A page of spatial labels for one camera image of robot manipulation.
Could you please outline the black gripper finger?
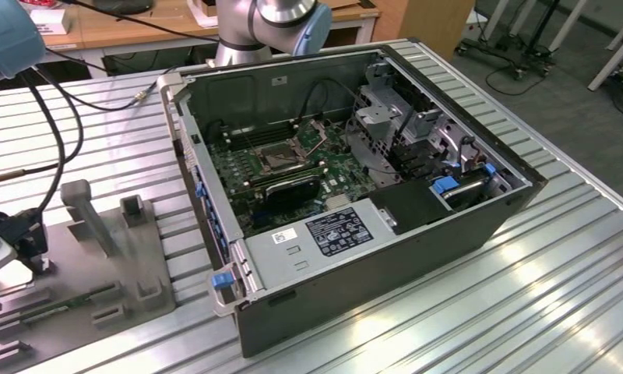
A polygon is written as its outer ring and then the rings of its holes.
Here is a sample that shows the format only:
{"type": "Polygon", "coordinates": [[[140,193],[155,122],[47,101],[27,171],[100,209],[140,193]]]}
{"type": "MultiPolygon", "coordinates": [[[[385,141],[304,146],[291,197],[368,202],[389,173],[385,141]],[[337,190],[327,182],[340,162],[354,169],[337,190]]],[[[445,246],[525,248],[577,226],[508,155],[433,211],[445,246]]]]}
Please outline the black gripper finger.
{"type": "Polygon", "coordinates": [[[45,272],[43,255],[48,252],[47,234],[36,232],[19,241],[17,259],[35,275],[45,272]]]}

